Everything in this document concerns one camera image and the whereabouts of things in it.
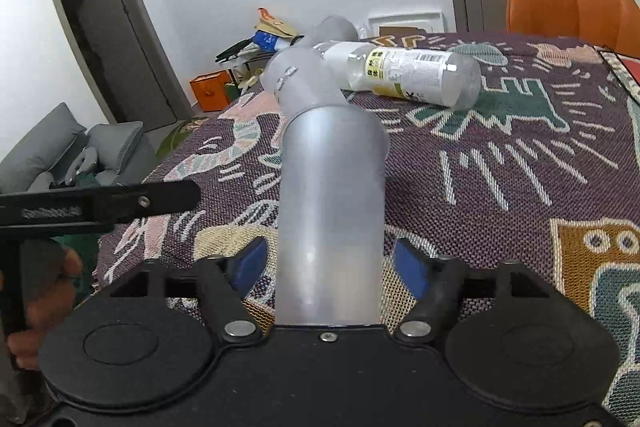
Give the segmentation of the person's left hand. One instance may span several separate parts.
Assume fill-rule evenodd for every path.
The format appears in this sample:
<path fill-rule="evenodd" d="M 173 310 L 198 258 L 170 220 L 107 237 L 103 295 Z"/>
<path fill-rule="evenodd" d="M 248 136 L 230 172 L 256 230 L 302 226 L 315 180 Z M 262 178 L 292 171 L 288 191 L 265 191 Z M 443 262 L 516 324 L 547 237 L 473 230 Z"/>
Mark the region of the person's left hand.
<path fill-rule="evenodd" d="M 27 329 L 8 337 L 8 348 L 20 369 L 38 371 L 39 350 L 47 332 L 61 323 L 73 310 L 75 277 L 82 272 L 82 262 L 72 248 L 65 249 L 65 259 L 58 278 L 41 291 L 39 298 L 27 306 Z"/>

